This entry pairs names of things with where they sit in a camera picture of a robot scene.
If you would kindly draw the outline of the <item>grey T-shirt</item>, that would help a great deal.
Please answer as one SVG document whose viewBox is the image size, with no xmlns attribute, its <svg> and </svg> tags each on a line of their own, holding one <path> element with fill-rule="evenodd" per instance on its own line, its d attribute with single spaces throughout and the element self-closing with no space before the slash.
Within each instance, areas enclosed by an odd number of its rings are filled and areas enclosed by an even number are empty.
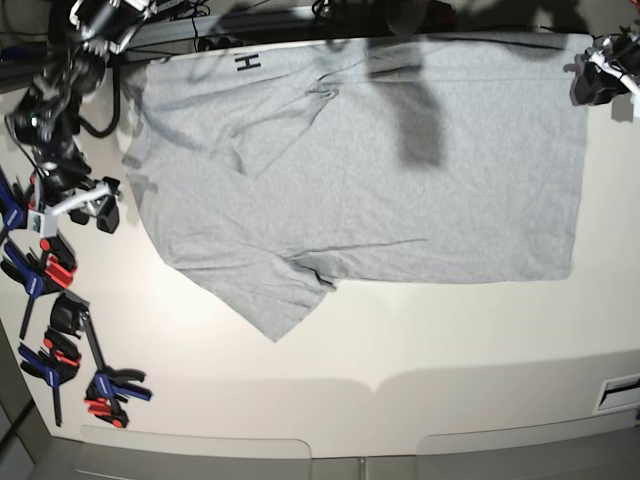
<svg viewBox="0 0 640 480">
<path fill-rule="evenodd" d="M 162 260 L 271 340 L 340 280 L 570 275 L 587 35 L 357 39 L 134 68 L 124 157 Z"/>
</svg>

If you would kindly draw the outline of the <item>blue red bar clamp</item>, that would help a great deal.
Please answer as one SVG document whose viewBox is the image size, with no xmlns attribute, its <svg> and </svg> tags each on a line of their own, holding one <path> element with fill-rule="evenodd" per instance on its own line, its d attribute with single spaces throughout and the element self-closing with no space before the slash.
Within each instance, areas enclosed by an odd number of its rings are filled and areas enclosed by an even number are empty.
<svg viewBox="0 0 640 480">
<path fill-rule="evenodd" d="M 75 251 L 61 233 L 41 238 L 39 246 L 41 253 L 36 257 L 32 251 L 23 253 L 10 238 L 3 243 L 1 269 L 22 285 L 28 296 L 19 331 L 21 340 L 26 337 L 36 300 L 68 289 L 77 269 Z"/>
<path fill-rule="evenodd" d="M 4 243 L 14 230 L 30 230 L 29 213 L 35 191 L 35 176 L 29 178 L 28 187 L 23 190 L 18 182 L 10 184 L 1 170 L 1 243 Z"/>
<path fill-rule="evenodd" d="M 60 387 L 74 379 L 80 368 L 82 355 L 77 346 L 64 334 L 48 327 L 43 338 L 44 348 L 35 352 L 21 343 L 18 353 L 20 368 L 32 377 L 43 380 L 52 391 L 55 425 L 62 425 Z"/>
<path fill-rule="evenodd" d="M 96 372 L 89 383 L 84 403 L 88 412 L 114 426 L 126 428 L 129 417 L 122 407 L 130 398 L 150 401 L 152 392 L 143 386 L 146 374 L 137 369 L 114 369 L 107 364 L 100 347 L 89 303 L 71 293 L 62 293 L 54 302 L 51 326 L 77 338 L 83 333 L 90 346 Z"/>
</svg>

